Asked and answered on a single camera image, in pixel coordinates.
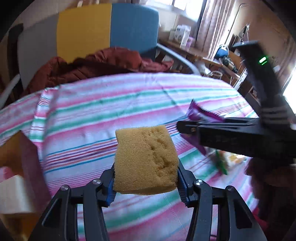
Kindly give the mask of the yellow sponge block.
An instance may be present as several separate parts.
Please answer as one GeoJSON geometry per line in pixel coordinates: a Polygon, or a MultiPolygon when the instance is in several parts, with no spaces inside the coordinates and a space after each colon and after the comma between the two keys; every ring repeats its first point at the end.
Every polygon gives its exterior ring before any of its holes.
{"type": "Polygon", "coordinates": [[[154,195],[176,189],[179,159],[164,125],[116,130],[113,188],[121,194],[154,195]]]}

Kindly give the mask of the white product box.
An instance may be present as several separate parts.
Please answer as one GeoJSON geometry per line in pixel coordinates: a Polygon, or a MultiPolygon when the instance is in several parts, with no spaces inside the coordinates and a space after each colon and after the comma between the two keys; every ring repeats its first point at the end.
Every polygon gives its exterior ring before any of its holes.
{"type": "Polygon", "coordinates": [[[178,25],[175,30],[174,40],[180,44],[181,48],[185,48],[189,39],[191,27],[188,25],[178,25]]]}

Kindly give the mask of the large beige carton box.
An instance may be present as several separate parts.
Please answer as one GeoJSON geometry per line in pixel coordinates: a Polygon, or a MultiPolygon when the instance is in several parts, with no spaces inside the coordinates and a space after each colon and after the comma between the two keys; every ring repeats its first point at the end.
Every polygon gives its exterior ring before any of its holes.
{"type": "Polygon", "coordinates": [[[22,176],[15,175],[0,185],[1,214],[34,213],[34,207],[22,176]]]}

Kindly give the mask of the striped pink green bedsheet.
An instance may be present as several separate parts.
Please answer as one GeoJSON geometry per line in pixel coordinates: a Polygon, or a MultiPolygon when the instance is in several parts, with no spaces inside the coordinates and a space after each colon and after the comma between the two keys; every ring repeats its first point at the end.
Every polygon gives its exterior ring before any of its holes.
{"type": "Polygon", "coordinates": [[[79,187],[112,166],[121,128],[165,125],[184,167],[209,185],[234,186],[250,209],[257,200],[241,163],[228,175],[184,140],[176,129],[191,101],[225,117],[256,117],[229,84],[189,74],[131,73],[47,88],[1,110],[1,143],[22,131],[38,148],[51,194],[79,187]]]}

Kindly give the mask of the gold cardboard box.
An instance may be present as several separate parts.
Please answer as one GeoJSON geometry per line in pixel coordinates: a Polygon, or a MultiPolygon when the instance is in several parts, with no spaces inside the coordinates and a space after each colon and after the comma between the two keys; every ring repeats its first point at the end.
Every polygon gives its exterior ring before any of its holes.
{"type": "Polygon", "coordinates": [[[19,131],[1,146],[1,224],[28,240],[50,200],[37,147],[19,131]]]}

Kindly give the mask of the wooden side table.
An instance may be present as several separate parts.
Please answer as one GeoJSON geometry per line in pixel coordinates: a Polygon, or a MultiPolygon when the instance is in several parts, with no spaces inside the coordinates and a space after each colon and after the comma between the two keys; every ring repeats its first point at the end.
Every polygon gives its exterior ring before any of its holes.
{"type": "Polygon", "coordinates": [[[158,39],[158,43],[164,45],[165,47],[173,50],[174,52],[185,56],[186,59],[188,59],[190,62],[194,63],[195,61],[201,61],[204,62],[205,64],[209,64],[209,65],[214,65],[217,67],[222,67],[223,64],[214,61],[214,60],[210,60],[209,58],[206,58],[205,53],[190,47],[188,50],[187,49],[182,49],[177,43],[175,42],[171,42],[168,40],[164,40],[164,39],[158,39]]]}

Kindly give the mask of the blue bag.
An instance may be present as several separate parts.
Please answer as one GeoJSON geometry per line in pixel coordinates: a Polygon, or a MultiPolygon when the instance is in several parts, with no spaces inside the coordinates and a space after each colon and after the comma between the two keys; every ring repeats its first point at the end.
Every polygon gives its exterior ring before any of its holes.
{"type": "Polygon", "coordinates": [[[229,48],[227,45],[220,45],[214,56],[214,59],[219,60],[220,58],[227,57],[229,55],[229,48]]]}

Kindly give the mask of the wooden desk with clutter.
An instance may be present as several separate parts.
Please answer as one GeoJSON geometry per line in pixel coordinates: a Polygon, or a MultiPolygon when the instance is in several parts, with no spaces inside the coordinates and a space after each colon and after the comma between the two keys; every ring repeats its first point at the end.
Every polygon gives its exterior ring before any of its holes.
{"type": "Polygon", "coordinates": [[[229,84],[236,90],[239,90],[247,77],[247,69],[243,63],[243,59],[236,52],[229,50],[229,55],[220,58],[217,62],[223,64],[220,69],[229,78],[229,84]]]}

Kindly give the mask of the pink checked curtain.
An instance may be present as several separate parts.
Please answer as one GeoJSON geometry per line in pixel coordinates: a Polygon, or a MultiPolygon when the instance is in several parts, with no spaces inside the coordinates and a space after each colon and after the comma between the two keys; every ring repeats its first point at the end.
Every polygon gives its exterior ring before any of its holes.
{"type": "Polygon", "coordinates": [[[207,1],[201,19],[195,47],[206,57],[212,58],[219,44],[227,22],[230,18],[235,1],[207,1]]]}

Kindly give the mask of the purple foil wrapper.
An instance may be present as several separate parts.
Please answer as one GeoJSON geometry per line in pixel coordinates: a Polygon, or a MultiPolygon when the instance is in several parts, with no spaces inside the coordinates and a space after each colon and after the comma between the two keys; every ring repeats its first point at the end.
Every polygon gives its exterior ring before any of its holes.
{"type": "MultiPolygon", "coordinates": [[[[215,113],[212,113],[210,111],[207,111],[199,104],[195,102],[195,100],[192,100],[189,109],[187,111],[187,117],[189,118],[190,121],[206,121],[206,122],[224,122],[224,118],[218,116],[215,113]]],[[[188,134],[183,134],[181,133],[181,137],[184,138],[187,142],[189,142],[191,145],[196,147],[201,154],[204,156],[207,155],[207,150],[205,147],[199,144],[199,140],[197,137],[194,137],[193,135],[188,135],[188,134]]]]}

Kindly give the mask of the dark red quilted blanket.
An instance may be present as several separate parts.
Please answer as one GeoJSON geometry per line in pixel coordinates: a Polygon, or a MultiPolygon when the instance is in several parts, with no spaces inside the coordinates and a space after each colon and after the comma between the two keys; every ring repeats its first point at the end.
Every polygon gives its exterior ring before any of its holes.
{"type": "Polygon", "coordinates": [[[173,63],[173,60],[155,62],[141,57],[137,51],[121,47],[99,50],[71,63],[61,57],[53,57],[35,73],[22,97],[47,87],[100,76],[169,72],[173,63]]]}

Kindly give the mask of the pink soap packet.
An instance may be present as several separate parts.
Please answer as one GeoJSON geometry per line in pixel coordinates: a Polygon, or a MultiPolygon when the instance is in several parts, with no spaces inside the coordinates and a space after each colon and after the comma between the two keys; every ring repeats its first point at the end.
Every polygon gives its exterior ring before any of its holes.
{"type": "Polygon", "coordinates": [[[4,180],[8,180],[9,178],[13,177],[14,173],[9,167],[1,167],[0,168],[0,182],[4,180]]]}

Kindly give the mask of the grey yellow blue chair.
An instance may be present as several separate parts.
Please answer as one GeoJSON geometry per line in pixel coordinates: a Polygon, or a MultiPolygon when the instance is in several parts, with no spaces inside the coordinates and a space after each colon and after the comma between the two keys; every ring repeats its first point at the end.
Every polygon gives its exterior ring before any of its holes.
{"type": "Polygon", "coordinates": [[[72,8],[25,28],[8,33],[7,57],[10,83],[1,93],[1,106],[19,99],[35,73],[53,57],[67,63],[112,47],[137,51],[155,62],[179,63],[190,74],[197,67],[158,43],[159,12],[139,4],[96,4],[72,8]]]}

